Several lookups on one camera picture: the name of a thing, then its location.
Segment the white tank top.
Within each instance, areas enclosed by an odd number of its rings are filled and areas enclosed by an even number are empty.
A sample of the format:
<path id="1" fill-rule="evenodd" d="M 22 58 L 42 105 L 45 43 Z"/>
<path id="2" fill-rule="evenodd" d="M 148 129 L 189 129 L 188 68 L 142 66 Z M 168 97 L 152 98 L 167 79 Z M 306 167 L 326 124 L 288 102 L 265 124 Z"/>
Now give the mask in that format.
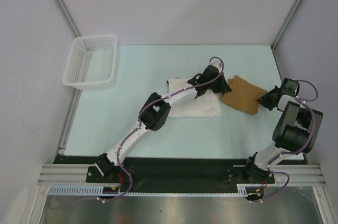
<path id="1" fill-rule="evenodd" d="M 212 90 L 207 90 L 201 96 L 194 95 L 176 101 L 168 116 L 170 118 L 217 117 L 220 114 L 218 96 Z"/>

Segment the tan tank top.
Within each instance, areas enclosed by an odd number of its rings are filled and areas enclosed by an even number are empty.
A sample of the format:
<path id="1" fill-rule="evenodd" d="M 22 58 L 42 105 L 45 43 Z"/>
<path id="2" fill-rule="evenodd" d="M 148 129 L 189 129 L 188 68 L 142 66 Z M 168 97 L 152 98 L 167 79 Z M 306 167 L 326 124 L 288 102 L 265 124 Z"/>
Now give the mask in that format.
<path id="1" fill-rule="evenodd" d="M 228 85 L 232 91 L 221 95 L 220 101 L 235 110 L 255 115 L 259 109 L 258 99 L 264 96 L 267 90 L 247 82 L 238 75 L 229 79 Z"/>

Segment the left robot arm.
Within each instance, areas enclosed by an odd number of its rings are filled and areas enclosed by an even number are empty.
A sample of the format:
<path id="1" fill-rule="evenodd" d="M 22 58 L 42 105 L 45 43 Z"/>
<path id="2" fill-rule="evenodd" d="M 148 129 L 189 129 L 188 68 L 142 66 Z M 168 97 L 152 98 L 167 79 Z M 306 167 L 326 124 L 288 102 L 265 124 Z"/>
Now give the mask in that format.
<path id="1" fill-rule="evenodd" d="M 230 92 L 231 88 L 223 71 L 222 62 L 210 62 L 202 73 L 189 79 L 181 89 L 164 95 L 152 93 L 140 110 L 136 125 L 127 136 L 107 153 L 97 157 L 95 167 L 98 175 L 109 182 L 116 177 L 119 170 L 126 172 L 122 167 L 124 159 L 146 134 L 158 131 L 164 126 L 174 106 L 194 100 L 208 90 L 215 94 Z"/>

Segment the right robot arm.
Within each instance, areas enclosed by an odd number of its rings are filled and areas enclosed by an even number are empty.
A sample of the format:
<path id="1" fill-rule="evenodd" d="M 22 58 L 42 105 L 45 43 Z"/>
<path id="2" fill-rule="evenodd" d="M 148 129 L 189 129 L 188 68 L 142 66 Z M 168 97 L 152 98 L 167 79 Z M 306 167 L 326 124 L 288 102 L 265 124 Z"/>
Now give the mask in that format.
<path id="1" fill-rule="evenodd" d="M 273 131 L 272 143 L 249 157 L 243 169 L 245 179 L 258 183 L 273 176 L 273 167 L 287 157 L 309 153 L 316 141 L 323 119 L 321 111 L 312 109 L 310 102 L 318 99 L 315 85 L 306 80 L 283 79 L 280 87 L 257 99 L 272 111 L 281 111 Z"/>

